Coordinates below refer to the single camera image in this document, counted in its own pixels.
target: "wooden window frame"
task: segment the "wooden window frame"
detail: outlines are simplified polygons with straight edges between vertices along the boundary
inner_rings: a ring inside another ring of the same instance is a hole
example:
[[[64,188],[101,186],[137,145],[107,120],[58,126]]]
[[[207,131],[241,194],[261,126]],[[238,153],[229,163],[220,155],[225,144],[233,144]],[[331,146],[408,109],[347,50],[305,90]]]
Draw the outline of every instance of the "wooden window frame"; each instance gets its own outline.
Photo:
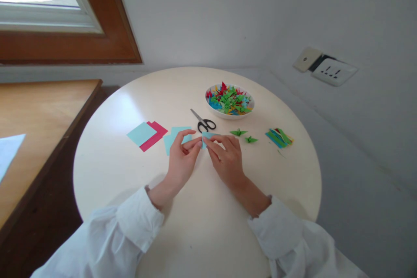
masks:
[[[104,34],[1,31],[0,63],[142,63],[122,0],[88,1]]]

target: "person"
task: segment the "person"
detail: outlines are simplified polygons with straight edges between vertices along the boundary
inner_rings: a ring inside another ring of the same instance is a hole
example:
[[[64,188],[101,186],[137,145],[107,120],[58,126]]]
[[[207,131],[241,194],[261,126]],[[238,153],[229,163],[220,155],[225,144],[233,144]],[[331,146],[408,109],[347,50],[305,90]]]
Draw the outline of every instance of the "person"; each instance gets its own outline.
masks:
[[[182,140],[193,133],[178,133],[162,182],[151,190],[142,187],[119,207],[95,211],[32,277],[134,277],[161,228],[161,208],[192,174],[202,138]],[[269,259],[272,277],[367,277],[323,228],[301,220],[245,176],[239,140],[215,135],[204,142],[220,179],[248,211],[249,227]]]

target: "scissors blade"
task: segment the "scissors blade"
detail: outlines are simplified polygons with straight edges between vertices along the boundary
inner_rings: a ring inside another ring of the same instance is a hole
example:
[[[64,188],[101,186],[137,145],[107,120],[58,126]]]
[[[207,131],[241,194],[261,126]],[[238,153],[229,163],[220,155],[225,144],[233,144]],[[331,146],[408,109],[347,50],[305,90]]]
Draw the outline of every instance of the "scissors blade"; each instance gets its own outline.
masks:
[[[190,109],[191,110],[191,112],[197,117],[197,119],[200,121],[200,122],[202,122],[203,124],[204,124],[204,121],[203,121],[203,119],[196,113],[196,112],[194,112],[194,110],[193,109]]]

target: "scissors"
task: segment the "scissors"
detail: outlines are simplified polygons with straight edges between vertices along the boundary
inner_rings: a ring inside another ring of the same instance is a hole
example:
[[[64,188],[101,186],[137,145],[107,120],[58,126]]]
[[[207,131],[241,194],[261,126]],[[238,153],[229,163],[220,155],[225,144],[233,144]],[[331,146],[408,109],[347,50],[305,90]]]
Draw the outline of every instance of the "scissors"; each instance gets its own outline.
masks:
[[[209,132],[209,129],[213,130],[216,129],[216,124],[209,120],[209,119],[202,119],[196,112],[194,112],[193,109],[191,109],[191,112],[197,117],[197,119],[199,120],[199,123],[197,125],[197,129],[199,130],[199,132],[202,132],[200,130],[200,126],[203,126],[203,128],[206,130],[206,132]]]

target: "white paper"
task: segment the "white paper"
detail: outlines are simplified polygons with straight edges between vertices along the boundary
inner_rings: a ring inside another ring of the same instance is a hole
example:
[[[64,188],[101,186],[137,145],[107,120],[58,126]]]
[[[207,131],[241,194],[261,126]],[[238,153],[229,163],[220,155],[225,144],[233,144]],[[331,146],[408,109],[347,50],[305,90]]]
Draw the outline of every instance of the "white paper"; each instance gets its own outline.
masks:
[[[16,156],[26,134],[0,139],[0,183]]]

